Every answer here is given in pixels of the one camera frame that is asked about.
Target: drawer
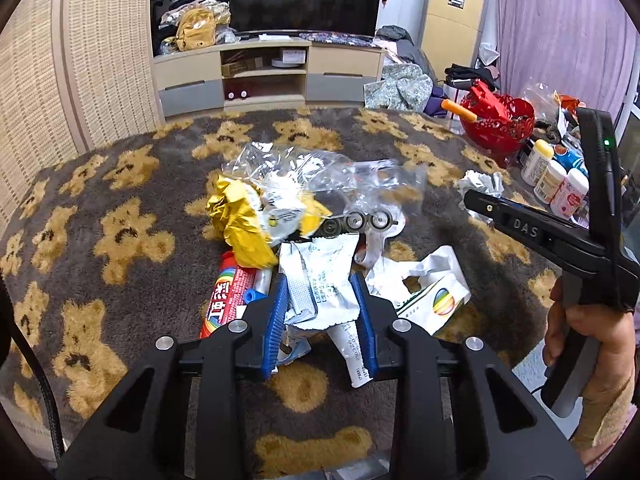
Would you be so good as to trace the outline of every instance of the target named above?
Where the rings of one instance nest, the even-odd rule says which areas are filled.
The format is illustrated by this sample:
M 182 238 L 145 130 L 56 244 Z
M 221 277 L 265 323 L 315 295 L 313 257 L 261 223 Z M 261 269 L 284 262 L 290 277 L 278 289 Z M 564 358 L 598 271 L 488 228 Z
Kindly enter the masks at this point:
M 222 108 L 225 102 L 222 80 L 199 81 L 158 92 L 164 116 L 169 117 L 210 108 Z
M 372 76 L 307 74 L 305 99 L 307 101 L 363 103 L 364 90 L 362 86 L 375 81 L 376 78 Z
M 378 76 L 380 52 L 327 46 L 309 48 L 309 74 Z
M 221 79 L 219 52 L 179 52 L 154 60 L 156 88 Z

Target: human hand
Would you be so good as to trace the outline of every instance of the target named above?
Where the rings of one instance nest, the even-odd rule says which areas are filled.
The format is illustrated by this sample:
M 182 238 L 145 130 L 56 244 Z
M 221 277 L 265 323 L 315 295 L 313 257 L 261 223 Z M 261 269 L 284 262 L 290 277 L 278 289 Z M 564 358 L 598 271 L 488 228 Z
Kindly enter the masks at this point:
M 613 402 L 620 398 L 623 390 L 629 389 L 627 385 L 630 380 L 633 384 L 636 352 L 633 314 L 617 312 L 601 304 L 575 305 L 565 309 L 562 306 L 561 278 L 556 281 L 550 296 L 554 304 L 547 316 L 548 329 L 542 352 L 547 366 L 554 364 L 564 349 L 565 323 L 576 332 L 592 336 L 602 343 L 595 370 L 583 391 L 580 424 L 584 426 L 584 419 L 595 416 L 596 412 L 600 418 L 603 418 Z M 626 417 L 626 408 L 622 412 Z M 595 421 L 597 428 L 600 428 L 601 423 L 602 420 Z M 623 425 L 624 420 L 615 423 L 620 431 Z M 619 433 L 613 434 L 590 449 L 579 449 L 584 463 L 592 462 L 599 457 L 615 441 Z

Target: drawer handle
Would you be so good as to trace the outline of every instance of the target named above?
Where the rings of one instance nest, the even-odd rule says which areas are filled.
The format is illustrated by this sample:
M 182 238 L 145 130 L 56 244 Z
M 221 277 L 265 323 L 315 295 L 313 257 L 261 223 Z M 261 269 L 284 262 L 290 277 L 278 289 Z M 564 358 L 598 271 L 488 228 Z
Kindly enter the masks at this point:
M 186 86 L 204 85 L 204 81 L 191 81 L 189 83 L 181 83 L 179 85 L 168 86 L 165 90 L 175 90 L 177 88 L 185 88 Z
M 345 74 L 341 72 L 325 72 L 324 75 L 329 77 L 363 77 L 362 74 Z

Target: purple curtain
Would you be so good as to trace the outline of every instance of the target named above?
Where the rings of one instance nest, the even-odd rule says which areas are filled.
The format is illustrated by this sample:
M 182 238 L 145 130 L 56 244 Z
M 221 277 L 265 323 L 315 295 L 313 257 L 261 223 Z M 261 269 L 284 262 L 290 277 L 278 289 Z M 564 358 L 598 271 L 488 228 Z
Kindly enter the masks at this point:
M 637 35 L 619 0 L 498 0 L 502 91 L 521 96 L 532 78 L 615 120 Z

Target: red plastic bowl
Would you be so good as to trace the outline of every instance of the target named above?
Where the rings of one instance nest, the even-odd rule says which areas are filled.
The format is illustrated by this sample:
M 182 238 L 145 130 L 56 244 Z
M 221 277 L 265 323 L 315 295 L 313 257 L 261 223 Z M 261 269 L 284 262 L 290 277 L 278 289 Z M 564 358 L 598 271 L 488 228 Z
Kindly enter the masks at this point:
M 498 158 L 508 157 L 519 152 L 527 139 L 533 133 L 535 112 L 533 106 L 524 99 L 513 98 L 508 95 L 496 96 L 510 111 L 514 118 L 511 123 L 504 124 L 496 120 L 478 119 L 475 123 L 463 120 L 462 126 L 466 134 L 479 146 L 489 150 Z M 461 103 L 463 107 L 475 112 L 478 104 L 471 94 L 466 95 Z

